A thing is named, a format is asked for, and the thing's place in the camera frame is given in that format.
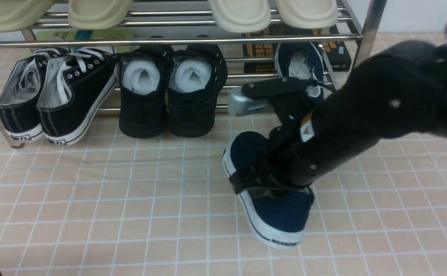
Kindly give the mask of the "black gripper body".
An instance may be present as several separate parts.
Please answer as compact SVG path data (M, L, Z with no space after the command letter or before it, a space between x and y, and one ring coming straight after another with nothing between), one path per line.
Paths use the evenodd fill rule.
M250 190L292 191L310 186L337 168L337 141L323 111L325 98L309 89L336 88L316 80L273 79L243 85L250 99L268 99L280 125L267 138L266 149L250 165L229 176L235 194Z

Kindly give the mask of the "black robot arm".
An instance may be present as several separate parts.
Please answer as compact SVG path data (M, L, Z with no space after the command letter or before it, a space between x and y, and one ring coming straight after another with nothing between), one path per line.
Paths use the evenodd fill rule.
M244 117L273 107L281 125L229 177L246 190L300 190L376 145L409 133L447 138L447 44L407 40L367 58L320 105L316 80L282 77L231 92L228 111Z

